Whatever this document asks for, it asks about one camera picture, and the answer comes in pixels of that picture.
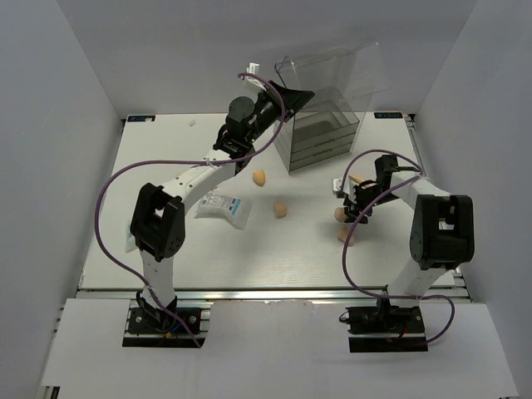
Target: clear plastic bin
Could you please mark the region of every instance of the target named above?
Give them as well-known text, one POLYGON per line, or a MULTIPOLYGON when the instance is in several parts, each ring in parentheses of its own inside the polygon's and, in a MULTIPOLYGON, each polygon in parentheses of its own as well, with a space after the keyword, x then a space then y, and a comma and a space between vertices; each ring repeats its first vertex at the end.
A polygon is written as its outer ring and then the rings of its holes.
POLYGON ((376 42, 285 57, 275 70, 286 87, 315 93, 275 141, 288 173, 349 152, 372 94, 387 89, 376 42))

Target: white wall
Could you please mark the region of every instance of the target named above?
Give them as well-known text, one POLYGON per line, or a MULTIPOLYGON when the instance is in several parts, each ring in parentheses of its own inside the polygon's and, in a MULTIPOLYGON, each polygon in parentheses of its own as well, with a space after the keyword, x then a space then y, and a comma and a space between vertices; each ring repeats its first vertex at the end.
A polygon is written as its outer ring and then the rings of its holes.
POLYGON ((475 204, 463 268, 486 301, 521 397, 532 398, 532 2, 480 0, 417 116, 442 188, 475 204))
POLYGON ((476 0, 58 0, 121 116, 226 112, 259 62, 378 40, 392 86, 376 109, 417 112, 476 0))
POLYGON ((0 2, 0 397, 33 398, 120 120, 54 0, 0 2))

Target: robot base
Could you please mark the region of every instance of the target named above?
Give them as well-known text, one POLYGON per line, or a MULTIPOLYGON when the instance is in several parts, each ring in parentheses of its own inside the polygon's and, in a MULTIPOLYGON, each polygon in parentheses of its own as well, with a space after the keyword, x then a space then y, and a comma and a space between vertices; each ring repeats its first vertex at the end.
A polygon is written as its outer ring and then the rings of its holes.
MULTIPOLYGON (((190 331, 194 335, 197 335, 200 334, 201 311, 201 308, 177 308, 175 312, 185 321, 190 331)), ((158 329, 156 323, 141 308, 132 308, 127 321, 126 335, 122 340, 122 347, 196 348, 196 345, 183 328, 179 328, 167 336, 167 333, 172 331, 172 328, 161 331, 158 329)), ((203 346, 205 338, 198 337, 197 340, 203 346)))
POLYGON ((348 308, 349 352, 427 352, 420 309, 394 310, 380 318, 374 306, 348 308))

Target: gray wall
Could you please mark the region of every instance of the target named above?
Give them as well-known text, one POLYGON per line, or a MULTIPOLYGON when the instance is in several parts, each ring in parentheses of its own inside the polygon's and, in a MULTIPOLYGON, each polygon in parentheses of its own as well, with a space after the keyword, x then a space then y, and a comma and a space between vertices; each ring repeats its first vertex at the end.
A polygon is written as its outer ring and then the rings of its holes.
POLYGON ((435 182, 474 200, 476 253, 463 271, 523 398, 532 398, 531 72, 532 2, 480 0, 417 116, 435 182))
POLYGON ((358 37, 379 41, 389 92, 416 112, 476 0, 58 0, 107 95, 128 113, 225 112, 259 62, 358 37))
POLYGON ((54 0, 0 2, 0 397, 35 395, 120 121, 54 0))

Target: transparent lid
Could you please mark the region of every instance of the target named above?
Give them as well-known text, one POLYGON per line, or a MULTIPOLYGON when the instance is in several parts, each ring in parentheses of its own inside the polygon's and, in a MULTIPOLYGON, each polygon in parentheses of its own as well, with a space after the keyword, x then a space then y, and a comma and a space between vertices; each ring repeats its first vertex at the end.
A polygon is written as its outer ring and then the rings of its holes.
POLYGON ((373 41, 286 56, 275 71, 286 87, 316 93, 308 106, 335 103, 341 111, 365 112, 372 95, 389 87, 378 42, 373 41))

